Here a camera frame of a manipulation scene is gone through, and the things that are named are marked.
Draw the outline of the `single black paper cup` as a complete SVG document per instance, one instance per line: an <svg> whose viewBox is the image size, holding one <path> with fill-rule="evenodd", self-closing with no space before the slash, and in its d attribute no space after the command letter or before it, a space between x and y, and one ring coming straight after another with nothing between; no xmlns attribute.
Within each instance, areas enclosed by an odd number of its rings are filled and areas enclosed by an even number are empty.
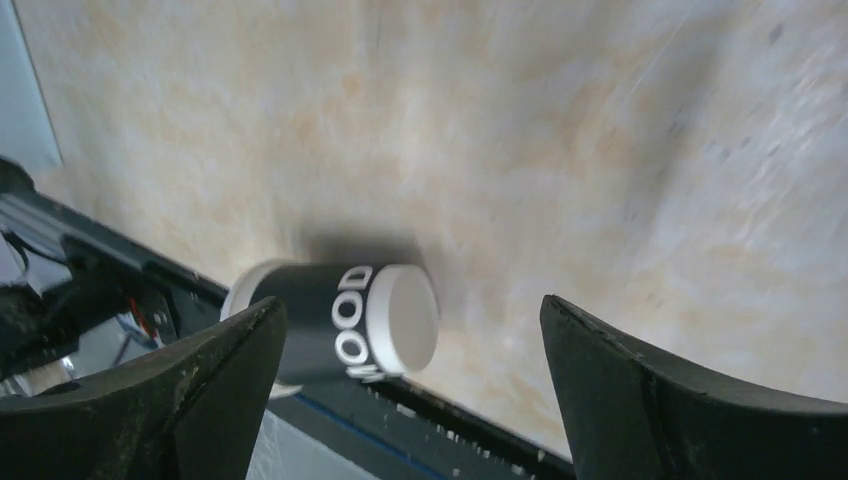
<svg viewBox="0 0 848 480"><path fill-rule="evenodd" d="M420 372L434 357L437 300L417 265L285 262L260 282L252 304L267 297L286 310L276 376L286 385L379 382Z"/></svg>

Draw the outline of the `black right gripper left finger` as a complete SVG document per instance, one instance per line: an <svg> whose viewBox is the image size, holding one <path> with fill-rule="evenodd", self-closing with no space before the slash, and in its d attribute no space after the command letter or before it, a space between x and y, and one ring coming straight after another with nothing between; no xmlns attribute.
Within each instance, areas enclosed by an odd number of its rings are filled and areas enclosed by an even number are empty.
<svg viewBox="0 0 848 480"><path fill-rule="evenodd" d="M242 479L286 339L273 298L115 368L1 402L5 479Z"/></svg>

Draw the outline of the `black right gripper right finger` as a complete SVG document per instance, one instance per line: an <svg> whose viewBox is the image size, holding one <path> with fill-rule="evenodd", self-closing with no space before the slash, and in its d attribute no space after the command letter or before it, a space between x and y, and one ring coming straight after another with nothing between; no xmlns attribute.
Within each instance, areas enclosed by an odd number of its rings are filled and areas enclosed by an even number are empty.
<svg viewBox="0 0 848 480"><path fill-rule="evenodd" d="M743 381L555 295L544 352L580 479L843 479L847 407Z"/></svg>

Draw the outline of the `translucent plastic cup lid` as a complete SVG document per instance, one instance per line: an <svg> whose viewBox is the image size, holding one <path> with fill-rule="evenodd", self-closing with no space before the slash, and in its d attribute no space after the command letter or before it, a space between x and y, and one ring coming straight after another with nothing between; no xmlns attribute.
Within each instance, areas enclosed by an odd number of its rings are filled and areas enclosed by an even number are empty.
<svg viewBox="0 0 848 480"><path fill-rule="evenodd" d="M220 310L219 321L223 322L248 308L253 303L252 296L260 282L274 269L284 264L285 262L279 259L266 260L252 266L241 274L229 289L224 299ZM276 379L271 387L269 399L289 397L299 393L301 390L301 385L286 385L281 380Z"/></svg>

